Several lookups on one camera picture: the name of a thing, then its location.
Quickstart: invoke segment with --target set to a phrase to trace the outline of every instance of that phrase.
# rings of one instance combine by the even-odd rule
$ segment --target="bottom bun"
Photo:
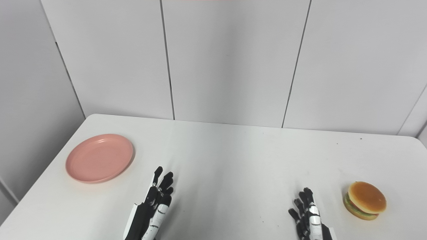
[[[353,206],[353,204],[350,201],[350,198],[348,197],[348,193],[344,196],[343,199],[345,208],[356,217],[363,219],[363,220],[374,220],[378,217],[378,214],[368,214],[365,212],[362,212],[360,209],[358,209],[356,206]]]

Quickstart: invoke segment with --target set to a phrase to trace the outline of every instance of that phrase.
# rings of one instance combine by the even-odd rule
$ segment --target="burger patty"
[[[350,196],[348,195],[348,193],[345,194],[344,197],[344,202],[345,204],[347,204],[349,207],[351,207],[352,210],[354,210],[355,212],[357,212],[358,214],[367,216],[367,217],[371,217],[371,216],[377,216],[378,214],[369,214],[366,213],[362,210],[360,210],[356,205],[354,205],[354,203],[350,200]]]

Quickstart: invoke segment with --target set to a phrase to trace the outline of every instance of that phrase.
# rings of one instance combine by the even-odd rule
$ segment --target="panel seam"
[[[423,91],[421,91],[421,94],[418,96],[417,100],[415,101],[414,106],[412,106],[411,111],[409,111],[408,116],[406,116],[405,120],[403,121],[402,126],[399,128],[399,131],[396,133],[396,135],[399,135],[400,132],[402,131],[403,126],[405,125],[406,121],[408,120],[409,116],[411,115],[412,111],[414,110],[415,106],[417,106],[417,103],[420,101],[421,96],[423,95],[423,93],[426,91],[427,88],[427,84],[424,86]],[[421,130],[419,130],[418,134],[416,135],[416,138],[420,135],[420,133],[422,132],[423,128],[421,128]]]
[[[19,199],[16,197],[16,195],[12,192],[12,190],[7,186],[7,184],[4,182],[3,178],[1,177],[0,177],[0,185],[6,190],[9,196],[13,199],[15,206],[18,205]]]
[[[67,66],[65,65],[65,61],[64,61],[64,58],[62,57],[61,50],[59,49],[58,42],[55,42],[55,44],[56,44],[56,48],[58,49],[59,56],[61,57],[62,64],[63,64],[63,65],[64,65],[64,67],[65,67],[65,72],[67,73],[68,80],[70,81],[71,87],[73,88],[74,95],[76,96],[77,103],[79,104],[79,107],[80,107],[80,110],[82,111],[83,117],[86,119],[85,112],[83,111],[82,105],[81,105],[81,103],[80,103],[79,96],[77,96],[77,92],[76,92],[76,89],[75,89],[75,87],[74,87],[73,81],[71,80],[70,73],[68,72]]]
[[[290,98],[291,98],[292,86],[293,86],[294,79],[295,79],[295,72],[296,72],[296,68],[297,68],[297,66],[298,66],[299,54],[300,54],[300,52],[301,52],[301,46],[302,46],[302,41],[303,41],[303,39],[304,39],[305,28],[306,28],[306,26],[307,26],[308,15],[309,15],[309,13],[310,13],[311,1],[312,1],[312,0],[310,0],[310,2],[308,3],[307,15],[306,15],[306,17],[305,17],[304,28],[303,28],[303,30],[302,30],[301,41],[300,41],[300,43],[299,43],[299,48],[298,48],[298,54],[297,54],[297,56],[296,56],[295,68],[294,68],[294,72],[293,72],[293,75],[292,75],[291,86],[289,87],[289,94],[288,94],[288,99],[287,99],[287,101],[286,101],[285,113],[284,113],[284,115],[283,115],[282,128],[283,128],[283,126],[284,126],[284,124],[285,124],[285,117],[286,117],[286,113],[287,113],[287,111],[288,111],[289,100],[290,100]]]
[[[163,2],[162,2],[162,0],[160,0],[160,12],[161,12],[161,22],[163,25],[164,49],[166,51],[167,75],[169,77],[170,102],[172,105],[172,116],[173,116],[173,119],[175,120],[175,107],[173,105],[172,80],[170,78],[169,54],[167,51],[166,28],[164,26]]]

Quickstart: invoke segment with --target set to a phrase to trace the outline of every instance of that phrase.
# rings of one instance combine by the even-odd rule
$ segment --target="top bun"
[[[386,198],[381,191],[364,181],[350,185],[348,196],[356,207],[369,214],[382,213],[387,207]]]

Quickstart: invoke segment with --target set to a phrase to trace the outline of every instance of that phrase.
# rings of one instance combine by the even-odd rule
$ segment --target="toy hamburger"
[[[375,186],[357,181],[350,185],[344,196],[345,208],[358,218],[374,220],[385,211],[387,201]]]

